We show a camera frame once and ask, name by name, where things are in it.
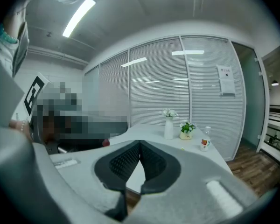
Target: red object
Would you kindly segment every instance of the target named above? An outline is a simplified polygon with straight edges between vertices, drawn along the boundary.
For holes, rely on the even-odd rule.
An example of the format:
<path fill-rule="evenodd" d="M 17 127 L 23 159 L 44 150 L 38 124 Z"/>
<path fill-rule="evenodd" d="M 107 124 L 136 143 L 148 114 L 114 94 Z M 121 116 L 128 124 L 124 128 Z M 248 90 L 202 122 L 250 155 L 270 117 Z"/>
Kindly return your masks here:
<path fill-rule="evenodd" d="M 109 145 L 110 145 L 109 140 L 104 140 L 103 143 L 102 143 L 102 145 L 103 145 L 104 147 L 109 146 Z"/>

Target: white table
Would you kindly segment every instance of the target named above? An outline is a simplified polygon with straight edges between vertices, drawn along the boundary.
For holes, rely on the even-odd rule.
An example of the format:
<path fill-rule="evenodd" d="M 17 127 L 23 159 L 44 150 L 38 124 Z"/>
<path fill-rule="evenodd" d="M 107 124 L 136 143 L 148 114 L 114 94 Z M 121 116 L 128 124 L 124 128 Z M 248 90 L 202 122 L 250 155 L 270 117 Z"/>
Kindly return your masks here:
<path fill-rule="evenodd" d="M 128 140 L 146 140 L 169 145 L 179 149 L 183 148 L 185 151 L 200 154 L 213 160 L 219 166 L 223 167 L 231 173 L 231 170 L 224 161 L 223 157 L 212 144 L 210 144 L 209 150 L 207 152 L 200 151 L 200 144 L 203 133 L 199 130 L 199 128 L 194 131 L 193 138 L 191 140 L 181 140 L 179 138 L 179 133 L 180 127 L 174 127 L 173 139 L 167 140 L 164 138 L 164 126 L 137 124 L 132 128 L 129 128 L 124 134 L 112 137 L 110 139 L 110 145 L 116 145 Z M 139 162 L 130 179 L 127 181 L 126 187 L 134 192 L 140 193 L 141 186 L 144 181 L 144 169 Z"/>

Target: window blind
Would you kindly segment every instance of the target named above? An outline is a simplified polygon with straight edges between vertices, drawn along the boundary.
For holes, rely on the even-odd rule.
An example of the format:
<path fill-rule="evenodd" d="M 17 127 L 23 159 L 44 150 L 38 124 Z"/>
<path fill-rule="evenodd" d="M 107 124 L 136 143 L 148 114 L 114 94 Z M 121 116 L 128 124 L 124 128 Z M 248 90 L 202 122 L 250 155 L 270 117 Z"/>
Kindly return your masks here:
<path fill-rule="evenodd" d="M 106 116 L 128 117 L 128 51 L 99 66 L 99 110 Z"/>
<path fill-rule="evenodd" d="M 192 122 L 201 130 L 211 127 L 211 140 L 230 160 L 237 148 L 244 118 L 244 88 L 240 64 L 227 40 L 183 37 L 192 90 Z M 216 65 L 231 66 L 235 95 L 221 95 Z"/>
<path fill-rule="evenodd" d="M 98 111 L 98 66 L 84 76 L 83 110 Z"/>
<path fill-rule="evenodd" d="M 178 37 L 146 43 L 130 49 L 131 126 L 138 123 L 165 125 L 164 108 L 174 109 L 178 126 L 189 119 L 189 83 Z"/>

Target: flower pot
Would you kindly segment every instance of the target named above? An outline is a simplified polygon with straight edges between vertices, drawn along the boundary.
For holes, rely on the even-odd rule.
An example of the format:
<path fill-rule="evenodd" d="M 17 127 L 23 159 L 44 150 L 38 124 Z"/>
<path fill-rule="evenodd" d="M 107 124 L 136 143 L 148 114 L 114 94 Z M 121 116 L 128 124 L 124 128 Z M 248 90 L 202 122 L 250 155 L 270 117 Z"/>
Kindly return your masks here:
<path fill-rule="evenodd" d="M 193 137 L 193 133 L 192 133 L 192 132 L 187 132 L 187 133 L 181 132 L 181 133 L 179 134 L 179 137 L 180 137 L 182 140 L 190 140 L 190 139 Z"/>
<path fill-rule="evenodd" d="M 166 117 L 164 138 L 167 140 L 173 139 L 173 117 Z"/>

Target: plastic bottle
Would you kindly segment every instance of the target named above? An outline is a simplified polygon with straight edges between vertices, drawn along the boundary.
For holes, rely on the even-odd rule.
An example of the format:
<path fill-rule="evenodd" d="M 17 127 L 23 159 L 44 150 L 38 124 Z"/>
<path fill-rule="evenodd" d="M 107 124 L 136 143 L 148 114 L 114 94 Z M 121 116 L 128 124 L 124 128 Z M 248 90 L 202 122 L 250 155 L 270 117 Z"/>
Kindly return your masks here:
<path fill-rule="evenodd" d="M 206 152 L 208 151 L 209 146 L 210 146 L 210 127 L 206 126 L 201 140 L 200 149 L 201 151 Z"/>

